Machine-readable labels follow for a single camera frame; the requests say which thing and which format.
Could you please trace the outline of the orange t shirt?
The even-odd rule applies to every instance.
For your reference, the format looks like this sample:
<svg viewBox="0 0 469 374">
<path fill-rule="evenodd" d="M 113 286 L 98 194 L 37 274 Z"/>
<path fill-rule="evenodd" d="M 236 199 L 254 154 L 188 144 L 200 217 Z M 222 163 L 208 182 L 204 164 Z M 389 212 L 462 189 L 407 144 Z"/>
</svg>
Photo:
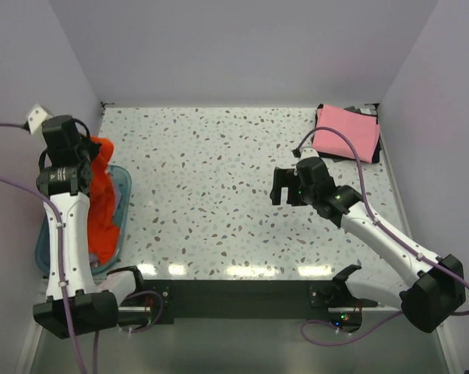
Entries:
<svg viewBox="0 0 469 374">
<path fill-rule="evenodd" d="M 108 171 L 115 146 L 106 138 L 91 136 L 90 139 L 99 146 L 99 150 L 91 161 L 93 177 L 87 224 L 89 253 L 95 255 L 101 265 L 106 265 L 116 252 L 119 236 L 119 228 L 113 223 L 115 191 Z"/>
</svg>

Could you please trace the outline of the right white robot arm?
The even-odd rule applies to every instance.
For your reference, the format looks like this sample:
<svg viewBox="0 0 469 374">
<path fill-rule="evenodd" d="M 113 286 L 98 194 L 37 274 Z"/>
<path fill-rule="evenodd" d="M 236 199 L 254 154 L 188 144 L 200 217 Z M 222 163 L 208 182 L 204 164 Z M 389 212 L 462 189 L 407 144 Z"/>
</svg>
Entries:
<svg viewBox="0 0 469 374">
<path fill-rule="evenodd" d="M 358 264 L 351 264 L 333 277 L 327 298 L 342 306 L 357 299 L 388 305 L 425 333 L 455 315 L 466 302 L 464 267 L 458 258 L 441 257 L 383 222 L 359 191 L 336 185 L 320 157 L 302 157 L 295 168 L 275 168 L 270 192 L 274 206 L 281 204 L 283 189 L 287 204 L 312 207 L 322 219 L 361 240 L 401 279 L 397 285 L 383 285 L 363 276 Z"/>
</svg>

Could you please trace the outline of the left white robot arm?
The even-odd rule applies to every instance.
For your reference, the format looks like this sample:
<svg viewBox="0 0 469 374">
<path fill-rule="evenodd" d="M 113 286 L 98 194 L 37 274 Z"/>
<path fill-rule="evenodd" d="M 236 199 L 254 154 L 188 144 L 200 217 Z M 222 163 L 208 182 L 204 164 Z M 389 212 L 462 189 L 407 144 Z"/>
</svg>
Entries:
<svg viewBox="0 0 469 374">
<path fill-rule="evenodd" d="M 80 120 L 36 109 L 27 117 L 29 132 L 45 141 L 39 158 L 37 190 L 44 198 L 50 243 L 45 301 L 33 307 L 36 323 L 65 339 L 118 325 L 119 306 L 139 305 L 146 286 L 136 266 L 112 270 L 101 285 L 90 268 L 88 217 L 91 162 L 100 150 Z"/>
</svg>

